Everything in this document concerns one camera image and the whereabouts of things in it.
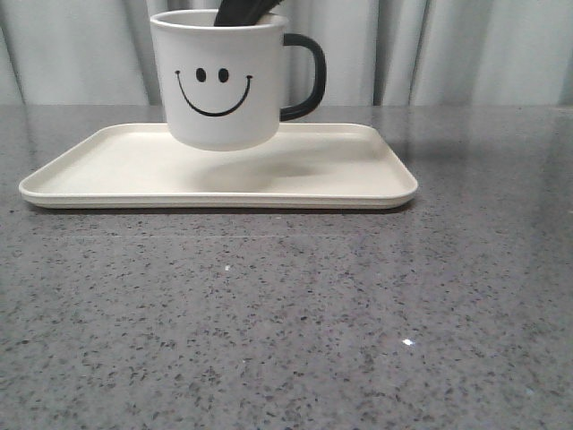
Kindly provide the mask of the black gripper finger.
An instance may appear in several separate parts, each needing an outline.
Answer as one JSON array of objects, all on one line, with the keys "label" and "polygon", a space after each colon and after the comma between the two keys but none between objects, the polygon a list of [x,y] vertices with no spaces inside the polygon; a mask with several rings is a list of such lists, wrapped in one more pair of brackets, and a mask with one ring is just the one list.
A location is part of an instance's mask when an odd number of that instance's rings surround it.
[{"label": "black gripper finger", "polygon": [[281,0],[223,0],[214,21],[215,27],[255,25]]}]

